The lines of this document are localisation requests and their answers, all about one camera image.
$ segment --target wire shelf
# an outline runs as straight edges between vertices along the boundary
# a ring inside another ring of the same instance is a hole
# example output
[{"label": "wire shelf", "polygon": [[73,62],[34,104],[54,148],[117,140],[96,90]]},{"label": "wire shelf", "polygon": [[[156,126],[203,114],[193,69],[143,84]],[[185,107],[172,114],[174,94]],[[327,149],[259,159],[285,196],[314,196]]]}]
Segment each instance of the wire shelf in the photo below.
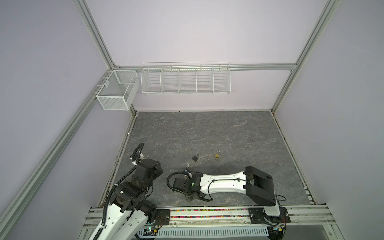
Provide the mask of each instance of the wire shelf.
[{"label": "wire shelf", "polygon": [[113,70],[96,97],[105,110],[129,110],[139,85],[136,71]]},{"label": "wire shelf", "polygon": [[141,88],[144,94],[229,94],[229,64],[144,67]]}]

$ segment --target white mesh basket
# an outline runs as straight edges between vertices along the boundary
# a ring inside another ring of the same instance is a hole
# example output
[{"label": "white mesh basket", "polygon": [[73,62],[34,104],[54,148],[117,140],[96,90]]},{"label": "white mesh basket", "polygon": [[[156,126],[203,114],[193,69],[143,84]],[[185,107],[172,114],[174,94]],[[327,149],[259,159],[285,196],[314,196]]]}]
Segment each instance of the white mesh basket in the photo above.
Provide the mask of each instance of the white mesh basket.
[{"label": "white mesh basket", "polygon": [[129,110],[139,85],[136,71],[113,70],[96,97],[105,110]]},{"label": "white mesh basket", "polygon": [[230,93],[229,65],[144,68],[141,74],[144,94]]}]

